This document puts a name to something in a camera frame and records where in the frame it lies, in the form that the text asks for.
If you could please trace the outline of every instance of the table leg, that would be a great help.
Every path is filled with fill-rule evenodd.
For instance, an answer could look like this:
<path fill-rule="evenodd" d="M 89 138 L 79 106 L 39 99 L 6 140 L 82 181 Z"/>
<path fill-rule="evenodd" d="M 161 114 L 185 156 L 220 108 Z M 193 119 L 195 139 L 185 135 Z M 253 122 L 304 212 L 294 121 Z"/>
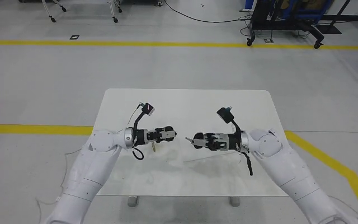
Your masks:
<path fill-rule="evenodd" d="M 229 197 L 229 202 L 232 207 L 240 206 L 240 198 L 239 197 Z"/>
<path fill-rule="evenodd" d="M 130 196 L 128 198 L 128 206 L 131 208 L 134 208 L 138 205 L 139 203 L 139 196 Z"/>

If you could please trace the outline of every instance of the cart wheel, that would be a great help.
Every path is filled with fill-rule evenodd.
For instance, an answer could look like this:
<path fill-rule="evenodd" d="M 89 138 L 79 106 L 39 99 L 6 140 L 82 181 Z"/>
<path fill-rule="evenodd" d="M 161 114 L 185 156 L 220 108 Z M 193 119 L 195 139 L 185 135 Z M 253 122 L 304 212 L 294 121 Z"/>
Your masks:
<path fill-rule="evenodd" d="M 316 42 L 313 47 L 314 47 L 315 49 L 318 49 L 321 45 L 322 45 L 322 44 L 321 44 L 320 42 Z"/>

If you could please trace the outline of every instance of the yellow tape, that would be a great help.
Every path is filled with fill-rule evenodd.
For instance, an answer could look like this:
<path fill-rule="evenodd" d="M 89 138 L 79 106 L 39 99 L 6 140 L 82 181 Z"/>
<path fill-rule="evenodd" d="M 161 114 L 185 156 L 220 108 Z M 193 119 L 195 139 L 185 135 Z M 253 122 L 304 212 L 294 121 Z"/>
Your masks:
<path fill-rule="evenodd" d="M 92 133 L 92 129 L 92 126 L 0 124 L 0 134 L 60 134 L 88 136 Z M 297 134 L 289 130 L 285 131 L 285 134 L 288 140 L 292 141 L 297 146 L 344 176 L 351 185 L 351 188 L 358 199 L 358 176 L 354 171 L 341 164 L 331 156 L 325 154 L 319 148 L 302 139 Z"/>
<path fill-rule="evenodd" d="M 348 183 L 351 185 L 351 188 L 354 194 L 356 195 L 356 198 L 358 199 L 358 176 L 353 170 L 341 164 L 331 156 L 325 154 L 319 148 L 310 144 L 309 142 L 307 142 L 297 134 L 289 130 L 285 131 L 285 134 L 288 140 L 292 141 L 297 146 L 307 151 L 312 156 L 314 156 L 315 158 L 317 158 L 318 160 L 320 160 L 321 162 L 323 162 L 324 164 L 326 164 L 327 166 L 329 166 L 333 170 L 336 170 L 339 174 L 344 176 L 347 179 Z"/>
<path fill-rule="evenodd" d="M 0 45 L 45 46 L 149 46 L 149 47 L 196 47 L 196 48 L 249 48 L 246 43 L 197 43 L 197 42 L 150 42 L 150 41 L 61 41 L 61 40 L 0 40 Z M 266 49 L 314 49 L 303 44 L 253 44 L 250 48 Z M 358 46 L 322 45 L 322 50 L 358 50 Z"/>
<path fill-rule="evenodd" d="M 0 124 L 0 134 L 63 134 L 69 136 L 89 136 L 92 133 L 92 129 L 92 126 Z"/>

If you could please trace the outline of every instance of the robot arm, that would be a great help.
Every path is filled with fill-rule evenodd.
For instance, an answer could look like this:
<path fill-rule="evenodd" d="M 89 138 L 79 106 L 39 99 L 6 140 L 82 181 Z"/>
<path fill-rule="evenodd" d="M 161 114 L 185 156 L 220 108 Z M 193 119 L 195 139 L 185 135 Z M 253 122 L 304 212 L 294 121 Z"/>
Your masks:
<path fill-rule="evenodd" d="M 357 218 L 342 212 L 329 199 L 312 177 L 307 164 L 294 149 L 283 147 L 274 131 L 256 129 L 250 134 L 241 131 L 230 109 L 221 108 L 218 114 L 227 124 L 232 122 L 235 125 L 234 134 L 197 133 L 193 139 L 187 139 L 197 149 L 236 150 L 245 155 L 251 151 L 270 178 L 290 196 L 311 224 L 358 223 Z"/>
<path fill-rule="evenodd" d="M 154 111 L 148 103 L 140 106 L 143 107 L 142 113 L 135 121 L 134 128 L 119 132 L 93 131 L 72 165 L 67 186 L 55 209 L 43 224 L 81 224 L 94 197 L 109 178 L 122 149 L 174 139 L 176 132 L 172 127 L 151 131 L 137 129 L 140 118 Z"/>

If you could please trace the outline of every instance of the white table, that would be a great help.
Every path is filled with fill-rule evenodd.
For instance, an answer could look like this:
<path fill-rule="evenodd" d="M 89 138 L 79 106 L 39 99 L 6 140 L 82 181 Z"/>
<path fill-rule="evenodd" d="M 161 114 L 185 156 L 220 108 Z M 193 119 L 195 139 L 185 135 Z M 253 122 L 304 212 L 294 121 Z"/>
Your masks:
<path fill-rule="evenodd" d="M 139 102 L 156 109 L 138 128 L 153 130 L 173 126 L 173 142 L 139 146 L 145 155 L 138 161 L 123 150 L 100 195 L 155 196 L 287 196 L 251 156 L 253 176 L 246 159 L 237 152 L 196 150 L 185 140 L 197 132 L 232 133 L 216 111 L 232 106 L 242 130 L 274 128 L 288 144 L 272 98 L 261 90 L 150 90 L 109 89 L 98 112 L 94 129 L 121 130 Z M 133 116 L 130 123 L 140 113 Z"/>

